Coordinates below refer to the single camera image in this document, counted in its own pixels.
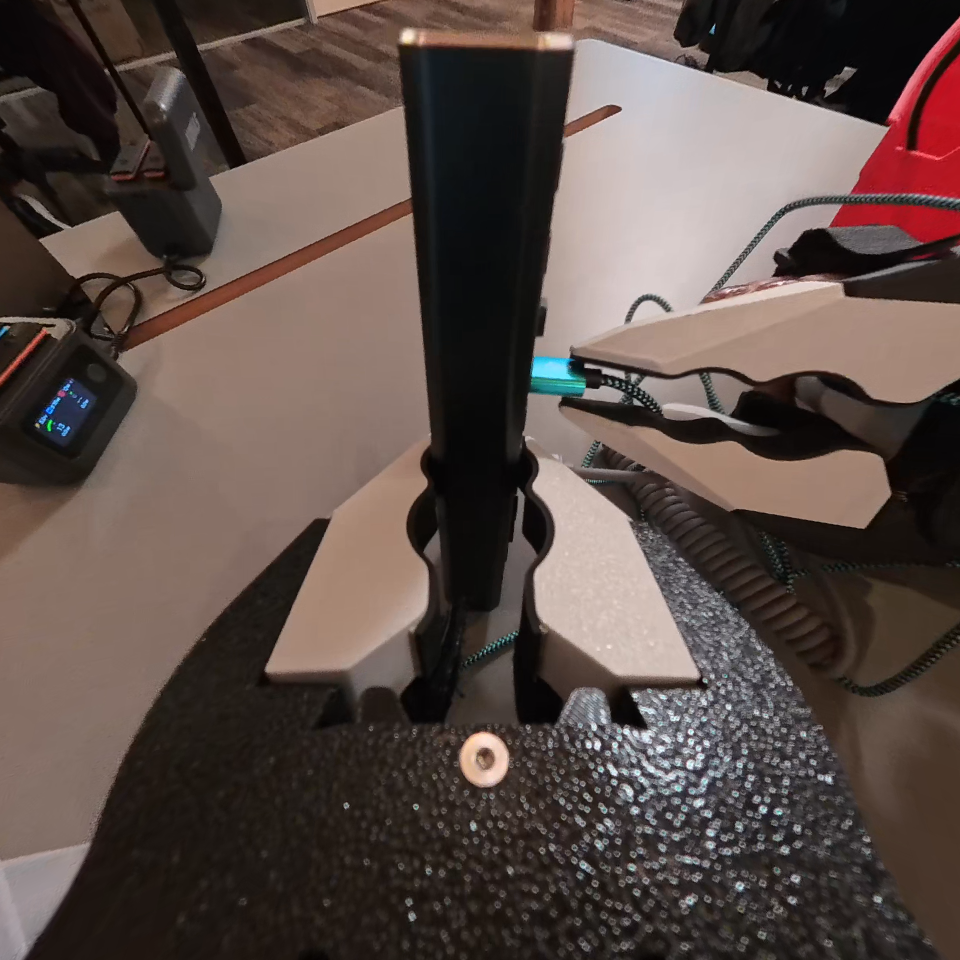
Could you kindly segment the black device with display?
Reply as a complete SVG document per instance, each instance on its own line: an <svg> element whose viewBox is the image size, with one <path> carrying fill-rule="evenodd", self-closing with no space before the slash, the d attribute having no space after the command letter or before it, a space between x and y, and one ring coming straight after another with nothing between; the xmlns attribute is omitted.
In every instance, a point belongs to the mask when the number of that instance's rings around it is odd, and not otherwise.
<svg viewBox="0 0 960 960"><path fill-rule="evenodd" d="M1 483L73 487L93 472L138 393L67 318L1 319Z"/></svg>

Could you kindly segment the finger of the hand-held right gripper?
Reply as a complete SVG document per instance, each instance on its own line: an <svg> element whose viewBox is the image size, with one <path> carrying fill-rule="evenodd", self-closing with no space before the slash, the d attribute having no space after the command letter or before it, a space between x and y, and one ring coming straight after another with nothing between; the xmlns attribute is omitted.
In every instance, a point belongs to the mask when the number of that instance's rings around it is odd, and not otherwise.
<svg viewBox="0 0 960 960"><path fill-rule="evenodd" d="M665 420L640 407L565 398L560 413L591 438L728 512L747 512L865 529L892 496L882 458L837 448L811 458L776 459L760 438L715 419L699 438L698 421Z"/></svg>
<svg viewBox="0 0 960 960"><path fill-rule="evenodd" d="M598 367L677 379L720 373L750 386L821 376L874 406L923 402L958 381L958 304L849 295L804 281L742 294L571 347Z"/></svg>

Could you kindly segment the red plastic bin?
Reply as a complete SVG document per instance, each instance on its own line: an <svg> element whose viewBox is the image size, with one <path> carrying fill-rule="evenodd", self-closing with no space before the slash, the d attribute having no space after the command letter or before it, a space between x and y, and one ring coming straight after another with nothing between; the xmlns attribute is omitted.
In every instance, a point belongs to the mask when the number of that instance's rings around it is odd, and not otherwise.
<svg viewBox="0 0 960 960"><path fill-rule="evenodd" d="M959 197L959 22L924 57L887 119L887 131L853 195ZM892 225L920 242L958 236L956 211L893 205L841 206L833 227Z"/></svg>

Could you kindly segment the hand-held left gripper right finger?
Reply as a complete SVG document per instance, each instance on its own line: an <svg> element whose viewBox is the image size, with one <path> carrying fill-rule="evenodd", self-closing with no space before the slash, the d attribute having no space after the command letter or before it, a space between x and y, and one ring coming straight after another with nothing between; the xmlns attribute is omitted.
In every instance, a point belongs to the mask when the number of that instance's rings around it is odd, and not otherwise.
<svg viewBox="0 0 960 960"><path fill-rule="evenodd" d="M596 690L614 721L632 723L635 691L701 688L628 515L534 440L523 466L533 560L515 643L519 722L552 723L577 690Z"/></svg>

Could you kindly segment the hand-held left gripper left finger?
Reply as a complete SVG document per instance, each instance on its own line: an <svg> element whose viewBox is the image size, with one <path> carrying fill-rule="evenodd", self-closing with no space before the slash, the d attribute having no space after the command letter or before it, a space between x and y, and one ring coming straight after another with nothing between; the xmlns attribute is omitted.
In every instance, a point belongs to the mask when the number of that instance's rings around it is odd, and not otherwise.
<svg viewBox="0 0 960 960"><path fill-rule="evenodd" d="M466 614L450 598L429 439L337 507L265 666L276 685L330 685L351 706L456 675Z"/></svg>

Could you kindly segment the large black usb hub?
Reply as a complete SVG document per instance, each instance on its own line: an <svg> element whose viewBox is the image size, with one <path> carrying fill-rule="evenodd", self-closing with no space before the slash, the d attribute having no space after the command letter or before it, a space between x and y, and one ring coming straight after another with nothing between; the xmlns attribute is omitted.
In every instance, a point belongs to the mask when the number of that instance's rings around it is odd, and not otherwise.
<svg viewBox="0 0 960 960"><path fill-rule="evenodd" d="M486 612L521 482L574 44L406 29L398 55L442 579Z"/></svg>

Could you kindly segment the dark hanging jacket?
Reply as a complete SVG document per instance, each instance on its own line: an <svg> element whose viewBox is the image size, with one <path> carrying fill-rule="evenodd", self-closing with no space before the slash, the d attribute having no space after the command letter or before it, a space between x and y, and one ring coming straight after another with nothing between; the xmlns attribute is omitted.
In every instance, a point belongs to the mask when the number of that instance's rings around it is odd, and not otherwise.
<svg viewBox="0 0 960 960"><path fill-rule="evenodd" d="M686 1L674 39L705 70L748 72L767 90L884 124L957 1Z"/></svg>

